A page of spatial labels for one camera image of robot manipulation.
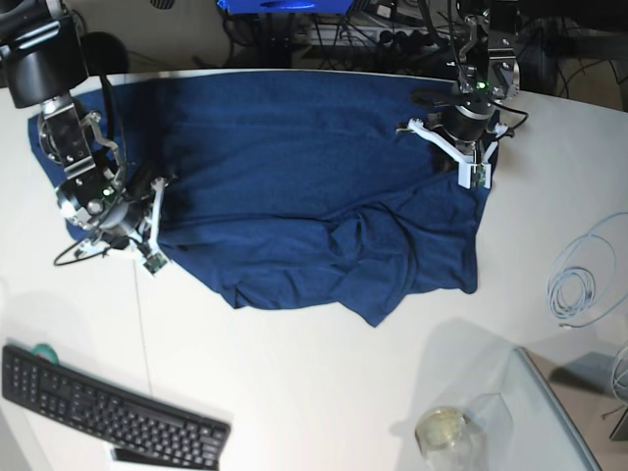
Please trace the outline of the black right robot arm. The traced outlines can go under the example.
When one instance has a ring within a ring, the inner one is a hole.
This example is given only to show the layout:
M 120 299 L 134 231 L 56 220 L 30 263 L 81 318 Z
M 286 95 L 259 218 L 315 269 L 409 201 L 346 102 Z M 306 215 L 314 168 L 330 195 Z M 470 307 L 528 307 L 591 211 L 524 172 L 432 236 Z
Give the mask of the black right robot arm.
M 105 110 L 87 110 L 71 94 L 88 78 L 76 21 L 60 1 L 1 4 L 1 70 L 15 106 L 37 105 L 36 135 L 61 167 L 56 188 L 64 218 L 86 231 L 84 243 L 145 253 L 158 249 L 166 181 L 152 165 L 131 168 L 114 87 L 103 71 Z

